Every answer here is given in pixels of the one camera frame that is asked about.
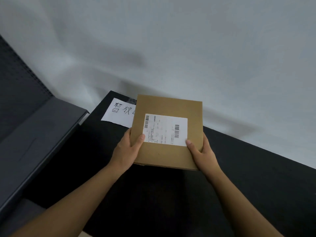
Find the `gray wall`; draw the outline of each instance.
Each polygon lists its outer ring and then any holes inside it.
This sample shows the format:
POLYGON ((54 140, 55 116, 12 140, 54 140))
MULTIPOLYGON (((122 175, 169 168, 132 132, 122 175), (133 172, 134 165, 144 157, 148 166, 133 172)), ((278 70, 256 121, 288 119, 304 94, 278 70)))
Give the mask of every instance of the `gray wall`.
POLYGON ((0 2, 0 33, 57 97, 201 100, 205 126, 316 168, 316 0, 0 2))

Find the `cardboard box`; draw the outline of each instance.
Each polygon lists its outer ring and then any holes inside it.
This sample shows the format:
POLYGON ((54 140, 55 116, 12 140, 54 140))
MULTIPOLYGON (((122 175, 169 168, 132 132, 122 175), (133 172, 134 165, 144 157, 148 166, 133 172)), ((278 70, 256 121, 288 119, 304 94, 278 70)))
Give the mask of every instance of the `cardboard box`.
MULTIPOLYGON (((143 133, 146 114, 187 118, 187 138, 201 151, 203 111, 201 101, 138 95, 131 131, 131 143, 143 133)), ((144 142, 135 164, 197 170, 186 146, 144 142)))

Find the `white paper sign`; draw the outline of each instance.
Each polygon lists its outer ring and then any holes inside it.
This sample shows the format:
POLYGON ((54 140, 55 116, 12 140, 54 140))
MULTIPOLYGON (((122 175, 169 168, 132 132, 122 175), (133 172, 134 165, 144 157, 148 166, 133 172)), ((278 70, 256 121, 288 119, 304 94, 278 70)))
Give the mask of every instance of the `white paper sign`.
POLYGON ((143 134, 146 136, 145 142, 186 146, 188 119, 146 114, 143 134))
POLYGON ((113 98, 112 103, 101 120, 130 128, 133 124, 135 108, 136 105, 113 98))

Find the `white shipping label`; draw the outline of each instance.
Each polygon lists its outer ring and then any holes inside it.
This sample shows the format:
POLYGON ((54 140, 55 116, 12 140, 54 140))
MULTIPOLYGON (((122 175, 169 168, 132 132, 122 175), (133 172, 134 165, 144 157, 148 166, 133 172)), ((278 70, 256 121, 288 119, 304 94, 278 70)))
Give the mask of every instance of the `white shipping label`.
POLYGON ((146 114, 143 134, 146 136, 145 142, 186 146, 188 119, 146 114))

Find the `black object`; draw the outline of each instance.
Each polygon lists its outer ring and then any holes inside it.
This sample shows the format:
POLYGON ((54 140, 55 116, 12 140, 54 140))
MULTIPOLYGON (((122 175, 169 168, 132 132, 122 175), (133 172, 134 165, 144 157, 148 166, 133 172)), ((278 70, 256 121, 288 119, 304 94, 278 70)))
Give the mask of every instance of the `black object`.
POLYGON ((0 36, 0 221, 86 113, 54 97, 0 36))
MULTIPOLYGON (((49 207, 110 160, 126 127, 101 121, 110 91, 25 196, 49 207)), ((285 236, 316 235, 316 170, 204 127, 218 162, 250 202, 285 236)), ((199 171, 133 165, 84 230, 90 235, 233 236, 211 185, 199 171)))

